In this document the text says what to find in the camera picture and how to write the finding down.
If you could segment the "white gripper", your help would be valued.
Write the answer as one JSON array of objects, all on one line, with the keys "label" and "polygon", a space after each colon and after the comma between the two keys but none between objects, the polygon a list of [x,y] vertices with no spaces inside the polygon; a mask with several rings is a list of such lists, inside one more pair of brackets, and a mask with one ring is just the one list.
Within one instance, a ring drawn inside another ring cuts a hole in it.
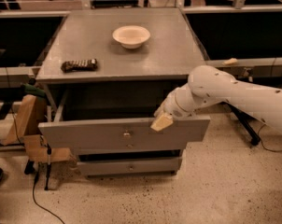
[{"label": "white gripper", "polygon": [[150,128],[159,132],[173,124],[174,119],[184,119],[193,112],[193,99],[189,90],[175,89],[154,112]]}]

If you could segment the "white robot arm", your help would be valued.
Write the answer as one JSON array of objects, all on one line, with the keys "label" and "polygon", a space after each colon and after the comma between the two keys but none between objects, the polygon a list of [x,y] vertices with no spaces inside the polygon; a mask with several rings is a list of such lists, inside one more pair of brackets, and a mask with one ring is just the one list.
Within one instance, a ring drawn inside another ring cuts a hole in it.
[{"label": "white robot arm", "polygon": [[282,133],[282,89],[239,81],[209,65],[193,68],[188,82],[167,95],[150,128],[159,132],[200,108],[222,102]]}]

